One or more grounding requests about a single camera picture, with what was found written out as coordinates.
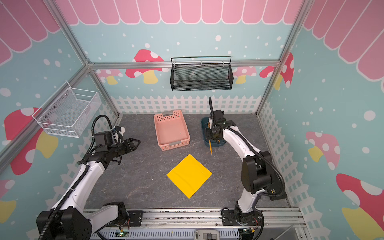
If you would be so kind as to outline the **orange plastic spoon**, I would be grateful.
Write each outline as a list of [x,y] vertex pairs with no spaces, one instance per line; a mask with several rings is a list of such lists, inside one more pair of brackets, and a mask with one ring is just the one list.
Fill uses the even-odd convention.
[[212,150],[212,143],[211,143],[211,141],[209,140],[209,147],[210,147],[210,153],[211,153],[211,155],[213,155],[213,150]]

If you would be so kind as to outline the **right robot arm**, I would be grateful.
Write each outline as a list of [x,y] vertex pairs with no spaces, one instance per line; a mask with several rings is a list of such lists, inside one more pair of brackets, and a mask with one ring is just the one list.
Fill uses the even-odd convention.
[[230,144],[242,160],[241,182],[244,190],[235,208],[222,213],[223,224],[262,225],[264,216],[256,208],[258,201],[263,196],[272,201],[287,197],[284,178],[274,166],[271,154],[254,147],[233,121],[209,119],[205,136],[210,142],[225,141]]

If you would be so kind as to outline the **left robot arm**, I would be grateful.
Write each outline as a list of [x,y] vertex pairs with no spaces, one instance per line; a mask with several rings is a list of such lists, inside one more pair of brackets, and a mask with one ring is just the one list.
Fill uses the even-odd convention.
[[97,116],[91,127],[92,141],[80,171],[65,194],[49,211],[41,212],[36,223],[40,240],[88,240],[109,224],[129,224],[130,215],[123,202],[104,204],[85,216],[84,207],[96,182],[110,163],[121,164],[124,155],[135,151],[141,141],[124,139],[124,128],[112,126],[108,116]]

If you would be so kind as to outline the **yellow paper napkin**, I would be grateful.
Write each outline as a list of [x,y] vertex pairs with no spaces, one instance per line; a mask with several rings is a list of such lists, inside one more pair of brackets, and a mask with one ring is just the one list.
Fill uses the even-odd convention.
[[211,175],[206,167],[189,154],[167,174],[167,177],[190,199]]

